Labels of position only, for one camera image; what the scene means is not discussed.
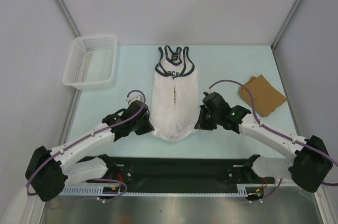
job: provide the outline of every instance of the light blue table surface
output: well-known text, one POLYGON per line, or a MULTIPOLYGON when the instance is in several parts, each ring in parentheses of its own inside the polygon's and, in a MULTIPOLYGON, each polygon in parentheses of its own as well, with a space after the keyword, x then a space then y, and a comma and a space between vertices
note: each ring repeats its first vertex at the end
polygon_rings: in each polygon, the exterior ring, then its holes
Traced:
MULTIPOLYGON (((263 76, 284 94, 275 60, 269 46, 190 45, 190 58, 198 69, 199 100, 203 92, 220 79, 241 83, 251 76, 263 76)), ((108 114, 126 108, 127 93, 132 89, 144 92, 147 104, 152 101, 153 73, 159 61, 158 45, 119 46, 115 82, 108 89, 83 90, 72 124, 69 141, 87 133, 108 114)), ((223 96, 230 106, 249 107, 238 95, 238 86, 220 83, 213 90, 223 96)), ((287 102, 263 121, 290 133, 296 133, 287 102)), ((281 157, 268 146, 219 127, 214 131, 198 131, 179 142, 167 142, 151 134, 128 137, 106 145, 89 155, 108 154, 128 157, 182 157, 182 158, 249 158, 252 154, 281 157)))

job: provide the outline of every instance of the cardboard box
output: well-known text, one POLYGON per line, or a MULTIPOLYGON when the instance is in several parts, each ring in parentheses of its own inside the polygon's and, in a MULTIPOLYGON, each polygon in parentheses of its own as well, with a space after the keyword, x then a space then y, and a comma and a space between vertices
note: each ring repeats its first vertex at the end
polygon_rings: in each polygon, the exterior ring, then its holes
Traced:
MULTIPOLYGON (((257 78, 252 76, 245 86, 253 95, 256 112, 262 117, 270 115, 286 101, 285 96, 271 86, 263 75, 260 75, 257 78)), ((239 95, 248 105, 250 105, 250 107, 252 107, 250 96, 242 87, 239 88, 239 95)))

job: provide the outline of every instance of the shiny gray floor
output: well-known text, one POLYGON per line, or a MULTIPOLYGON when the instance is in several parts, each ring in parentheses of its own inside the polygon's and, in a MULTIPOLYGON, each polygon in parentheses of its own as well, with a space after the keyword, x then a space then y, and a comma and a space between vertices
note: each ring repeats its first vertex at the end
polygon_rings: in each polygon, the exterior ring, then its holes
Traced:
MULTIPOLYGON (((60 197, 50 207, 80 199, 60 197)), ((45 207, 40 224, 243 224, 322 223, 313 194, 294 187, 280 188, 263 204, 244 198, 122 197, 102 204, 87 200, 65 209, 45 207)))

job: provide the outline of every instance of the white wall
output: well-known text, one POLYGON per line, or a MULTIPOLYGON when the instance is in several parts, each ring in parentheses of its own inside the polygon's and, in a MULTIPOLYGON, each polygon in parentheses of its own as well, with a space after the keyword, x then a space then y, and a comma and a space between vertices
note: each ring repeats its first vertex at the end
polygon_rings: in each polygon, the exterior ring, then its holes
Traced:
POLYGON ((25 185, 33 151, 59 139, 72 89, 61 83, 73 39, 53 0, 0 0, 0 220, 25 185))
MULTIPOLYGON (((322 138, 338 159, 338 0, 305 0, 277 47, 305 136, 322 138)), ((334 167, 327 182, 338 182, 334 167)), ((338 202, 338 188, 331 189, 338 202)))
POLYGON ((64 0, 82 35, 121 44, 270 45, 294 0, 64 0))

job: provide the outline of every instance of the plastic basket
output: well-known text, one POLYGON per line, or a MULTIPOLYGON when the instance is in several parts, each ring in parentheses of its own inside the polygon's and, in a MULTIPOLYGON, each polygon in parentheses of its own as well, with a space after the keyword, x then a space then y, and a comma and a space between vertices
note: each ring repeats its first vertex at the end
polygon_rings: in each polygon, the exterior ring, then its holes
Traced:
POLYGON ((77 89, 112 86, 117 37, 81 36, 72 42, 62 83, 77 89))

